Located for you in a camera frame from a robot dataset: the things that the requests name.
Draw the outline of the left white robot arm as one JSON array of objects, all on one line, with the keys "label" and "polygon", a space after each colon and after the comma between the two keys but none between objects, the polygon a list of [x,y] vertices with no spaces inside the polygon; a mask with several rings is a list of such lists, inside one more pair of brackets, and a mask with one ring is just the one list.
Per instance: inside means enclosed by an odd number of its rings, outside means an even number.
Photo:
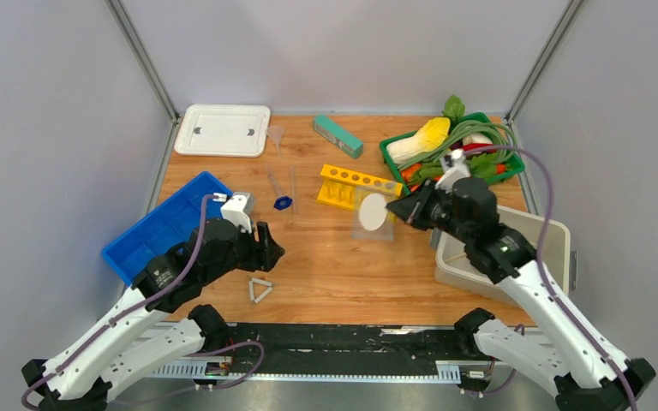
[{"label": "left white robot arm", "polygon": [[269,272],[284,254],[265,222],[254,230],[221,217],[200,222],[187,241],[152,258],[113,308],[70,347],[21,369],[27,383],[22,406],[104,410],[130,385],[176,358],[231,351],[228,325],[210,305],[198,305],[169,330],[133,343],[223,275]]}]

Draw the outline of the white clay triangle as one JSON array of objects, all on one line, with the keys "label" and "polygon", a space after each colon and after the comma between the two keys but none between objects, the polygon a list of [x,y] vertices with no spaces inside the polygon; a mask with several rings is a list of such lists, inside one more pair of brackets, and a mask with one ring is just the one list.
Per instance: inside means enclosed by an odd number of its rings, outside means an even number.
[{"label": "white clay triangle", "polygon": [[254,304],[261,303],[274,289],[274,283],[252,277],[248,280],[249,299]]}]

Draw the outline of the wire gauze with white disc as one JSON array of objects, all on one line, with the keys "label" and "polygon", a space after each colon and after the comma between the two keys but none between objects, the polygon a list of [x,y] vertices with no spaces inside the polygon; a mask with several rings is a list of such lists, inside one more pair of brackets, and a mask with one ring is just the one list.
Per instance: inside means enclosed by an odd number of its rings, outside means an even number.
[{"label": "wire gauze with white disc", "polygon": [[395,196],[370,187],[357,187],[354,192],[352,238],[393,241],[394,216],[386,206],[394,199]]}]

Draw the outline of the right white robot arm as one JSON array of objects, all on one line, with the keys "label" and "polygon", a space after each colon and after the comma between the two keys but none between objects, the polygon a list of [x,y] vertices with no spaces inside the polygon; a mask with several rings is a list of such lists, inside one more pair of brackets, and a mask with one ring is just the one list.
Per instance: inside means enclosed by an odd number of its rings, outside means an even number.
[{"label": "right white robot arm", "polygon": [[482,179],[462,178],[450,190],[427,181],[386,209],[415,229],[438,229],[461,241],[469,262],[523,308],[552,344],[532,342],[477,308],[455,324],[459,354],[507,363],[553,396],[560,410],[636,409],[655,369],[616,348],[575,308],[550,278],[539,247],[501,222],[497,199]]}]

